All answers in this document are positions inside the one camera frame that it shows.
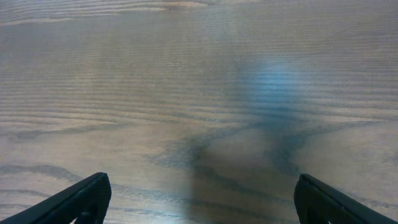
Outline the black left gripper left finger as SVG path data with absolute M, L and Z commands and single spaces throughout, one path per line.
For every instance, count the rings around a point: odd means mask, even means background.
M 109 177 L 97 172 L 1 224 L 103 224 L 110 200 Z

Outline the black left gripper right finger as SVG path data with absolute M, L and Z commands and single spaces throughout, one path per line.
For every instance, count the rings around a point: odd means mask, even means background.
M 301 174 L 294 190 L 301 224 L 397 224 L 309 174 Z

